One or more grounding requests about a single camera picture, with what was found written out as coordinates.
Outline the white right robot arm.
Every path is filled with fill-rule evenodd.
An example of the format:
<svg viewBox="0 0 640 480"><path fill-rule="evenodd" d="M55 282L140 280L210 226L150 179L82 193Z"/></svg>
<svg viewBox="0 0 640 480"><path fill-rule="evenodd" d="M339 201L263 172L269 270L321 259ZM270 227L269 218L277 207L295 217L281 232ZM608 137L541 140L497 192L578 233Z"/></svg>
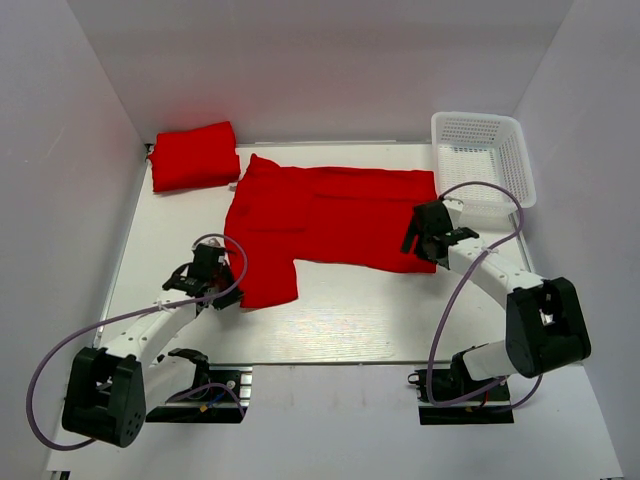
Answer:
<svg viewBox="0 0 640 480"><path fill-rule="evenodd" d="M461 276L505 312L505 338L455 354L449 384L468 393L498 378L534 378L588 358L592 345L577 290L564 277L525 271L471 228L457 226L462 203L413 208L401 251Z"/></svg>

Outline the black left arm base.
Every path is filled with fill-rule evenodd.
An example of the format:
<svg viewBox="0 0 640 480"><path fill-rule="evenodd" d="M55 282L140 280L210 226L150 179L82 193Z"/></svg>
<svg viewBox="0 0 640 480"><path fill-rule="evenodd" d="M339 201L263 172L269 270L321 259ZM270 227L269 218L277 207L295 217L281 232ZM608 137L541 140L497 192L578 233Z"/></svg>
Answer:
<svg viewBox="0 0 640 480"><path fill-rule="evenodd" d="M251 366L212 364L197 350L176 348L156 358L151 374L168 398L147 403L148 423L239 424L248 412Z"/></svg>

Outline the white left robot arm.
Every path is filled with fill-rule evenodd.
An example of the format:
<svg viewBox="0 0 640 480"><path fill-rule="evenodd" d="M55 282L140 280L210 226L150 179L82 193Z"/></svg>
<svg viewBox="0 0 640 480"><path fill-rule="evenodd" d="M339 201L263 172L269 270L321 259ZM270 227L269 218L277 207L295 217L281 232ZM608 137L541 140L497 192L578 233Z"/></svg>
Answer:
<svg viewBox="0 0 640 480"><path fill-rule="evenodd" d="M169 344L205 310L222 310L242 299L229 258L241 251L223 235L197 240L191 261L171 273L149 311L135 315L106 344L76 354L62 411L64 430L127 447L149 412L209 390L207 355Z"/></svg>

